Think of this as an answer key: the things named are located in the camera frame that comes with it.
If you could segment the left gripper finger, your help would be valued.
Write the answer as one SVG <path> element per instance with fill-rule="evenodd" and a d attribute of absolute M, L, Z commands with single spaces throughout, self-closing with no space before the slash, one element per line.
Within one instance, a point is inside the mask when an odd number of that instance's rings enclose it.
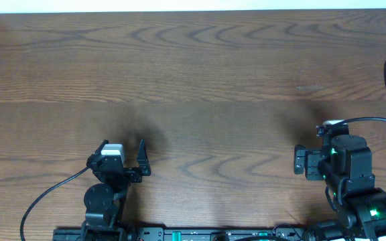
<path fill-rule="evenodd" d="M 103 147 L 108 144 L 108 140 L 104 140 L 99 147 L 94 151 L 86 160 L 86 166 L 87 167 L 98 167 L 99 161 L 103 158 L 101 151 L 103 150 Z"/>
<path fill-rule="evenodd" d="M 150 176 L 151 175 L 151 166 L 149 164 L 149 160 L 147 157 L 147 152 L 145 148 L 145 140 L 142 139 L 140 141 L 139 150 L 137 154 L 136 161 L 139 164 L 139 168 L 141 170 L 142 176 Z"/>

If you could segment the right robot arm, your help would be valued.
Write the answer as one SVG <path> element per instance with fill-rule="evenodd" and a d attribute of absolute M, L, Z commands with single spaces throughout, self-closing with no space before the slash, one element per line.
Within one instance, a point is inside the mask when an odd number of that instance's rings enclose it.
<path fill-rule="evenodd" d="M 372 152 L 356 135 L 324 137 L 320 149 L 296 145 L 294 173 L 323 180 L 337 220 L 310 226 L 304 240 L 381 240 L 386 238 L 386 191 L 375 185 Z"/>

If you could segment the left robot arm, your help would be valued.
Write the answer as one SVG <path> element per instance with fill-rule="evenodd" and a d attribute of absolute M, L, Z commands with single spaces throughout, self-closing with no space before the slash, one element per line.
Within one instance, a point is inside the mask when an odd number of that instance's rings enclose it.
<path fill-rule="evenodd" d="M 141 140 L 136 157 L 138 166 L 125 166 L 122 144 L 104 140 L 87 159 L 86 166 L 100 183 L 91 186 L 84 195 L 86 207 L 81 240 L 136 240 L 135 228 L 123 224 L 121 218 L 129 187 L 151 175 L 145 141 Z"/>

